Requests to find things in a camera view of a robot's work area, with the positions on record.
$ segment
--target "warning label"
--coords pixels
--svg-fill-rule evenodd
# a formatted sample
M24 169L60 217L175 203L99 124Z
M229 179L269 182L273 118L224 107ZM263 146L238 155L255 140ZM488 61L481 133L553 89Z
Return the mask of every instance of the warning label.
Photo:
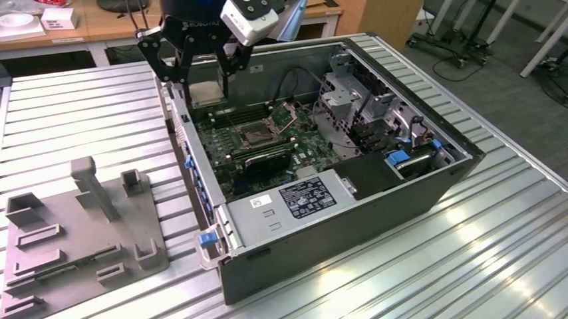
M301 219L337 204L319 177L279 190L287 208Z

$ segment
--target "green circuit board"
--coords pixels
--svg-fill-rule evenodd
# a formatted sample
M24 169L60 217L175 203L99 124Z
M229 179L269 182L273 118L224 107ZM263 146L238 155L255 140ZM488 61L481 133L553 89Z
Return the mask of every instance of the green circuit board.
M231 125L224 128L214 128L211 123L196 125L199 139L227 201L235 201L293 182L301 168L313 166L319 172L339 161L326 139L314 129L309 113L303 109L298 107L290 112L290 106L285 108L281 105L269 115L267 118L239 124L229 119ZM245 176L247 160L278 152L291 152L291 160L285 169L269 176Z

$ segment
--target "white label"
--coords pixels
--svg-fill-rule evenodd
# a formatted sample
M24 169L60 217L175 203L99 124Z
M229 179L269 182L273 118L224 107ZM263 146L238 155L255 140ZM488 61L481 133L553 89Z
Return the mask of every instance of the white label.
M259 208L261 206L270 204L273 200L270 199L270 195L262 195L261 197L253 198L250 200L250 205L253 208Z
M250 67L250 73L259 73L262 71L265 71L265 66L262 64Z
M68 43L68 42L80 42L84 41L83 38L65 38L65 39L53 39L52 43Z

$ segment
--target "gray carpet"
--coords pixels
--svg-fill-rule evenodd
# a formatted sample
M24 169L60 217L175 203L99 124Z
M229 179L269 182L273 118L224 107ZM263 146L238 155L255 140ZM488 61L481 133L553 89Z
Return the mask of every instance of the gray carpet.
M452 20L462 0L454 0L446 18ZM438 10L442 0L426 0L425 7ZM482 4L477 3L464 31L469 34ZM493 10L480 33L486 39L501 14ZM521 147L564 178L568 179L568 109L563 108L544 94L536 77L519 76L527 62L540 48L535 42L540 32L519 21L511 20L492 49L494 57L485 68L464 82L450 82L432 71L432 65L450 53L421 44L406 48L404 55L432 77L460 97L460 99L489 120ZM551 55L568 49L559 43ZM464 70L446 63L438 73L448 78L464 78L478 68L468 65ZM568 89L568 80L561 78Z

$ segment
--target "slotted aluminum surface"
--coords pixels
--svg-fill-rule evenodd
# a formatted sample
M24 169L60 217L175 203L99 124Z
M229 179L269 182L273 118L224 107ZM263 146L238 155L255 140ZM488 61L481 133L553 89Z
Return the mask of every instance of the slotted aluminum surface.
M488 156L430 212L233 306L216 272L199 267L196 221L148 66L15 80L1 97L1 210L11 194L73 188L72 158L92 155L102 180L138 168L152 182L171 259L167 271L55 318L565 317L565 181L378 38L351 39ZM5 218L0 229L4 247Z

